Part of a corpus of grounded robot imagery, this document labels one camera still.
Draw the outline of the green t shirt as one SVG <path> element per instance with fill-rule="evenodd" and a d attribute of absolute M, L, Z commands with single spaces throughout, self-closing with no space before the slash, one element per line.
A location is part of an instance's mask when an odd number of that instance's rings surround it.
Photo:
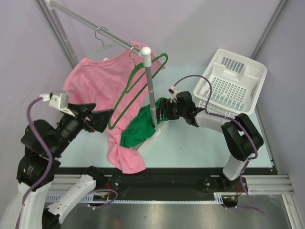
<path fill-rule="evenodd" d="M 130 148 L 152 137 L 156 133 L 150 106 L 140 108 L 138 115 L 122 132 L 120 146 Z"/>

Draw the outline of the pink t shirt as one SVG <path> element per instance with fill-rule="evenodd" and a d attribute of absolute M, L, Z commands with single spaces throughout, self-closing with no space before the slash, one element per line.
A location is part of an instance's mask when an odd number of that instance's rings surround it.
<path fill-rule="evenodd" d="M 113 59 L 105 61 L 84 58 L 69 74 L 63 90 L 69 93 L 71 104 L 95 103 L 96 111 L 114 109 L 127 85 L 131 71 L 135 65 L 140 63 L 142 63 L 142 59 L 135 53 L 129 54 L 128 50 Z M 143 73 L 145 73 L 144 69 L 139 70 L 132 83 L 135 83 Z M 145 84 L 146 77 L 144 76 L 141 77 L 131 92 L 123 97 L 113 113 L 112 123 Z M 135 174 L 146 169 L 139 152 L 120 146 L 120 140 L 122 132 L 137 116 L 147 94 L 148 89 L 146 88 L 127 112 L 123 114 L 114 129 L 107 129 L 109 134 L 107 159 L 125 174 Z"/>

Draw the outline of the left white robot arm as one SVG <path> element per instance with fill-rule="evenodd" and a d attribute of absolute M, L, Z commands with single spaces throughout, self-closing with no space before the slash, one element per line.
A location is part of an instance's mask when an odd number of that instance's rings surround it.
<path fill-rule="evenodd" d="M 2 217 L 2 229 L 59 229 L 83 197 L 103 189 L 106 183 L 104 172 L 90 166 L 59 200 L 44 206 L 63 151 L 81 130 L 102 133 L 114 110 L 95 111 L 95 104 L 68 104 L 70 113 L 53 128 L 45 120 L 32 121 L 33 105 L 27 109 L 29 125 L 21 139 L 25 153 L 17 170 L 19 193 Z"/>

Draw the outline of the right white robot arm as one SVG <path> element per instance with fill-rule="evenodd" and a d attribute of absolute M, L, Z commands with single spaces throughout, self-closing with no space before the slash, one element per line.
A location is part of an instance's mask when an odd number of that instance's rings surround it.
<path fill-rule="evenodd" d="M 158 120 L 183 118 L 187 124 L 212 129 L 224 135 L 230 157 L 220 179 L 224 191 L 232 191 L 237 186 L 237 178 L 245 170 L 249 161 L 257 158 L 258 149 L 264 144 L 263 137 L 248 115 L 240 113 L 231 118 L 207 111 L 207 107 L 197 107 L 188 91 L 179 92 L 174 98 L 161 99 L 157 108 Z"/>

